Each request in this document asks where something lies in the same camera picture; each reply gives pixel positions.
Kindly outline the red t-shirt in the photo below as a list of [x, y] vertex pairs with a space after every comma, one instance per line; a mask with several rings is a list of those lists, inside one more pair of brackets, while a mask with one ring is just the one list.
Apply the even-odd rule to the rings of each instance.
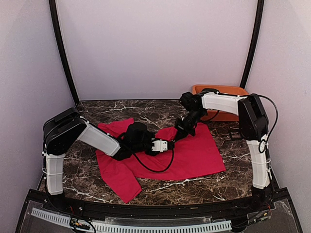
[[195, 136], [175, 143], [173, 152], [150, 156], [139, 152], [117, 161], [100, 150], [96, 151], [103, 181], [129, 203], [141, 191], [137, 178], [153, 180], [184, 180], [225, 171], [223, 159], [207, 125], [199, 123]]

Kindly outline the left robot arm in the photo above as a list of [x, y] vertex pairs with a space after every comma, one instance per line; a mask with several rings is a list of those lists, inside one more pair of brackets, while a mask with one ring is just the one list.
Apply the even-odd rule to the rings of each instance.
[[90, 123], [75, 108], [63, 111], [43, 125], [46, 190], [51, 195], [50, 205], [59, 212], [69, 207], [68, 200], [62, 196], [63, 164], [75, 141], [86, 143], [117, 161], [136, 157], [139, 152], [156, 156], [174, 150], [173, 141], [157, 138], [142, 123], [130, 124], [126, 132], [114, 137]]

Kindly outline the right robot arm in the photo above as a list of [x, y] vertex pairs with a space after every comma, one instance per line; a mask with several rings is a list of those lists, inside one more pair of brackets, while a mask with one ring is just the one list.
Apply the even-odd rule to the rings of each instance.
[[217, 89], [204, 89], [198, 94], [186, 92], [179, 99], [180, 104], [188, 111], [184, 118], [175, 121], [177, 133], [175, 141], [188, 135], [195, 136], [195, 128], [199, 120], [207, 115], [208, 110], [217, 110], [234, 114], [239, 118], [239, 133], [246, 140], [250, 150], [253, 170], [252, 192], [256, 193], [248, 199], [248, 207], [259, 210], [267, 202], [263, 193], [272, 181], [270, 168], [271, 157], [268, 141], [272, 132], [269, 119], [261, 102], [263, 95], [233, 95], [220, 93]]

